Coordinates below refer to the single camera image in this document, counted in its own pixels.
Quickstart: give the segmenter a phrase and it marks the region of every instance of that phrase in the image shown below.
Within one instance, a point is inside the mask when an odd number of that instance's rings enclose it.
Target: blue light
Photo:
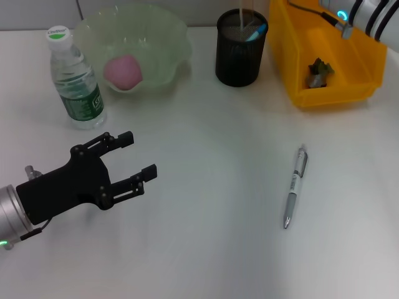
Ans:
[[[337,16],[339,16],[344,21],[346,21],[348,19],[348,15],[345,11],[338,11]]]

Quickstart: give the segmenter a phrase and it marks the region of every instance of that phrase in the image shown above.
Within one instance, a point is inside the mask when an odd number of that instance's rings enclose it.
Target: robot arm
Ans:
[[[319,0],[319,4],[399,52],[399,0]]]
[[[151,165],[134,176],[111,183],[101,156],[133,144],[132,132],[112,137],[109,133],[70,150],[69,162],[41,175],[28,166],[29,181],[14,189],[0,189],[0,245],[6,248],[42,232],[32,225],[84,203],[107,210],[114,204],[144,194],[143,183],[157,177]]]

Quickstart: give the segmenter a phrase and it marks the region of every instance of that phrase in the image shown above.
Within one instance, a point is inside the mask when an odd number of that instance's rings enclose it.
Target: black cable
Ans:
[[[363,0],[356,0],[355,4],[352,6],[352,9],[349,13],[348,23],[349,25],[353,26],[353,21],[355,20],[355,16],[357,11],[359,10],[360,5],[362,5]]]
[[[372,28],[374,26],[374,23],[377,21],[378,16],[382,12],[382,10],[387,6],[389,0],[381,0],[381,2],[378,4],[377,8],[374,9],[374,12],[372,13],[372,16],[367,22],[365,33],[370,36]]]
[[[27,234],[22,235],[20,237],[21,241],[25,241],[26,239],[29,239],[29,238],[33,237],[34,235],[40,234],[49,225],[51,219],[52,218],[47,220],[47,222],[42,227],[38,227],[38,228],[28,232]]]
[[[82,9],[80,8],[79,0],[76,0],[76,6],[77,6],[77,10],[79,11],[80,19],[83,20],[84,17],[83,17],[83,14],[82,14]]]
[[[287,0],[288,4],[291,5],[294,8],[298,8],[301,11],[307,11],[307,12],[311,12],[313,14],[316,14],[320,17],[322,17],[323,19],[325,19],[328,23],[330,23],[331,25],[333,25],[335,27],[335,25],[337,25],[337,23],[339,22],[338,19],[336,19],[335,17],[330,16],[329,14],[327,14],[326,12],[320,12],[320,11],[315,11],[314,9],[311,8],[307,8],[307,7],[303,7],[294,3],[291,3],[290,0]]]
[[[385,27],[387,26],[389,20],[391,19],[391,17],[396,13],[396,11],[399,9],[399,0],[396,0],[395,3],[393,3],[393,5],[391,6],[391,8],[388,10],[388,12],[385,14],[384,18],[382,19],[380,25],[377,28],[377,31],[375,31],[374,34],[374,39],[379,42],[382,32],[385,29]]]
[[[49,220],[47,220],[47,222],[40,228],[41,230],[44,230],[50,223],[52,218],[50,218]]]
[[[313,13],[313,14],[318,14],[319,16],[322,15],[322,13],[321,13],[320,11],[315,11],[314,9],[307,8],[307,7],[304,7],[304,6],[300,6],[300,5],[291,3],[290,0],[287,0],[287,2],[288,2],[288,4],[291,5],[292,7],[298,8],[298,9],[300,9],[301,11],[311,12],[311,13]]]

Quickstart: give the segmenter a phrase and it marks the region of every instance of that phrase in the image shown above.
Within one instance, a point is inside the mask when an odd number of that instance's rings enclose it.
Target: pen clip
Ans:
[[[304,152],[304,162],[302,163],[302,169],[300,170],[300,173],[298,174],[300,178],[303,178],[303,176],[304,176],[306,163],[307,163],[307,153],[305,150],[303,150],[303,152]]]

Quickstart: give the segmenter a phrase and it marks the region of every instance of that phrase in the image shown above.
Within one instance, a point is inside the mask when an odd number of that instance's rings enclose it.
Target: pen holder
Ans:
[[[216,76],[232,87],[256,80],[268,29],[266,18],[256,11],[243,9],[243,19],[247,25],[241,30],[239,9],[232,9],[221,15],[217,25]],[[266,30],[247,41],[263,24]]]

